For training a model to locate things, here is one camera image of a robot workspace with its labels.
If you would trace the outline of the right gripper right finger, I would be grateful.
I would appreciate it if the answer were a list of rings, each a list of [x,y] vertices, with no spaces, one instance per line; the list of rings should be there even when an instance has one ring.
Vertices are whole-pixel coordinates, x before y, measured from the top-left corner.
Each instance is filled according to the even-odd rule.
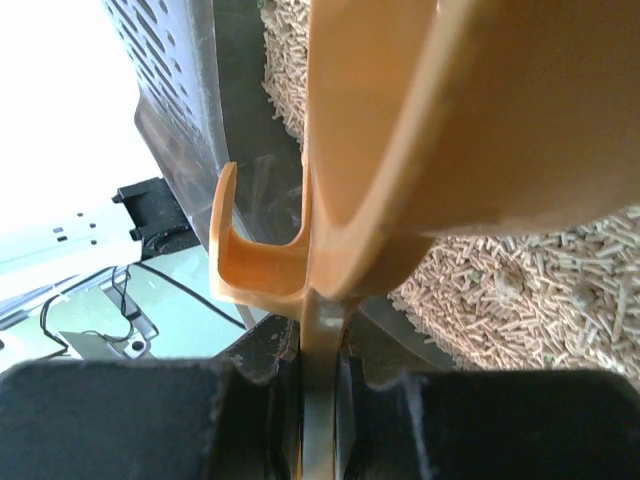
[[[339,354],[337,477],[418,479],[401,376],[426,363],[368,319],[352,319]]]

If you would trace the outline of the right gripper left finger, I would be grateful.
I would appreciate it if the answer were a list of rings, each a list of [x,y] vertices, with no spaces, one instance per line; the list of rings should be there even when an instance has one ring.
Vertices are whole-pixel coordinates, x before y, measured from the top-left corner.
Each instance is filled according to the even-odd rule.
[[[269,315],[200,365],[216,375],[201,479],[292,479],[299,455],[297,321]]]

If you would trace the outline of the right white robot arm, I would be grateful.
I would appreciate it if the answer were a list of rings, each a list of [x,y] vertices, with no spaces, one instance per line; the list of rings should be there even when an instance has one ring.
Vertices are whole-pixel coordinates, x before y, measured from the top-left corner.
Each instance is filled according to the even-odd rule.
[[[296,323],[240,306],[242,337],[204,360],[150,355],[158,332],[125,266],[192,246],[159,178],[94,210],[1,239],[1,326],[100,289],[124,340],[59,332],[58,351],[1,377],[5,479],[292,479],[298,463]]]

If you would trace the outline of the orange litter scoop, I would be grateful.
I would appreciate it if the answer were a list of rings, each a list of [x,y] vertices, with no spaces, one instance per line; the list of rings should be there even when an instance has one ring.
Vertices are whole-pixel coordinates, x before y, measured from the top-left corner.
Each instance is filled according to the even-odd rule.
[[[635,1],[315,1],[302,217],[282,246],[210,223],[214,294],[300,324],[297,474],[332,479],[347,320],[440,236],[577,226],[639,200]]]

